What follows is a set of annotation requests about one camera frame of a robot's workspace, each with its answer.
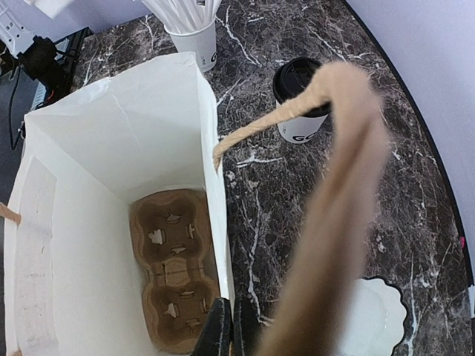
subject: disposable coffee cup with black lid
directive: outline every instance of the disposable coffee cup with black lid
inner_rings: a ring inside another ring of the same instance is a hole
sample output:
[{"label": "disposable coffee cup with black lid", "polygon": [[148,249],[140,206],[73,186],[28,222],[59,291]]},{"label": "disposable coffee cup with black lid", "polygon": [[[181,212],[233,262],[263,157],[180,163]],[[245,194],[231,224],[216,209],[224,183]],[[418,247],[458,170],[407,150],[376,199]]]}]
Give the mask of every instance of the disposable coffee cup with black lid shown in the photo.
[{"label": "disposable coffee cup with black lid", "polygon": [[[286,63],[275,72],[272,82],[276,105],[295,98],[305,90],[321,63],[299,57]],[[291,143],[305,143],[316,134],[331,111],[330,103],[312,109],[303,116],[278,124],[281,136]]]}]

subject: gray floor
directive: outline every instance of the gray floor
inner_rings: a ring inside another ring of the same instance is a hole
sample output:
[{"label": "gray floor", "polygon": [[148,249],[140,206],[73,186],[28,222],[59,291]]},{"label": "gray floor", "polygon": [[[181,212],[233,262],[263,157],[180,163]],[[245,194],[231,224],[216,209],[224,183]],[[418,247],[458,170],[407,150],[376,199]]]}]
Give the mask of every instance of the gray floor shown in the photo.
[{"label": "gray floor", "polygon": [[[0,78],[0,202],[7,203],[15,181],[16,172],[22,155],[22,140],[16,151],[10,149],[8,130],[8,103],[10,101],[15,80],[9,81],[9,73]],[[20,127],[23,116],[30,110],[37,84],[21,73],[19,86],[16,91],[13,108],[12,123],[14,135]],[[4,278],[3,278],[3,219],[0,219],[0,254],[1,254],[1,282],[0,282],[0,355],[6,354],[5,349],[5,317],[4,317]]]}]

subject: cup of straws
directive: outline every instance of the cup of straws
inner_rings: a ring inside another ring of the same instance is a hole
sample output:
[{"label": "cup of straws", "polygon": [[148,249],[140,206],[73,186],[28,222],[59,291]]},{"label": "cup of straws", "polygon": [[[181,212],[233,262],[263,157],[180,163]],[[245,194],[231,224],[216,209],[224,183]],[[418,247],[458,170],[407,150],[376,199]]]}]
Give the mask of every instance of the cup of straws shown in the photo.
[{"label": "cup of straws", "polygon": [[195,52],[202,72],[216,65],[216,12],[221,0],[142,0],[164,24],[178,52]]}]

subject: dark marble countertop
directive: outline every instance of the dark marble countertop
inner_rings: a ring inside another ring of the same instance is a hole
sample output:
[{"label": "dark marble countertop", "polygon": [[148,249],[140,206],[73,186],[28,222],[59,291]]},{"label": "dark marble countertop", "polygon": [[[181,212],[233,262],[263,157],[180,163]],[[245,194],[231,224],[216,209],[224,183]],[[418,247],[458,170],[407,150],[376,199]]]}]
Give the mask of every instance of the dark marble countertop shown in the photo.
[{"label": "dark marble countertop", "polygon": [[[74,85],[172,52],[159,21],[134,20],[85,40]],[[206,73],[217,97],[219,134],[274,108],[272,76],[296,56],[356,63],[370,72],[385,99],[392,155],[379,190],[366,276],[383,276],[403,292],[405,336],[393,354],[471,355],[465,265],[437,161],[404,91],[342,2],[223,1],[217,65]],[[286,142],[272,128],[224,158],[235,288],[252,299],[263,322],[278,299],[302,206],[324,174],[331,138],[331,120],[305,145]]]}]

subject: wire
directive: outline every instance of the wire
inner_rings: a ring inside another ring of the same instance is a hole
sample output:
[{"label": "wire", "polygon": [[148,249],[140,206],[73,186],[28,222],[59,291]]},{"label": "wire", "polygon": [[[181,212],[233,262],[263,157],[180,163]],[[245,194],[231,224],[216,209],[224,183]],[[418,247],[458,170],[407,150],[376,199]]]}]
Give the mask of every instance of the wire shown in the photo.
[{"label": "wire", "polygon": [[12,106],[13,106],[13,99],[15,98],[16,89],[18,89],[18,84],[20,83],[20,74],[22,73],[22,70],[19,67],[17,67],[16,72],[18,73],[16,75],[16,82],[15,82],[15,85],[13,86],[12,94],[10,96],[10,101],[8,103],[8,129],[10,132],[10,148],[12,149],[12,151],[16,149],[16,146],[18,145],[18,141],[20,140],[20,137],[21,137],[21,134],[18,134],[16,136],[16,139],[13,141]]}]

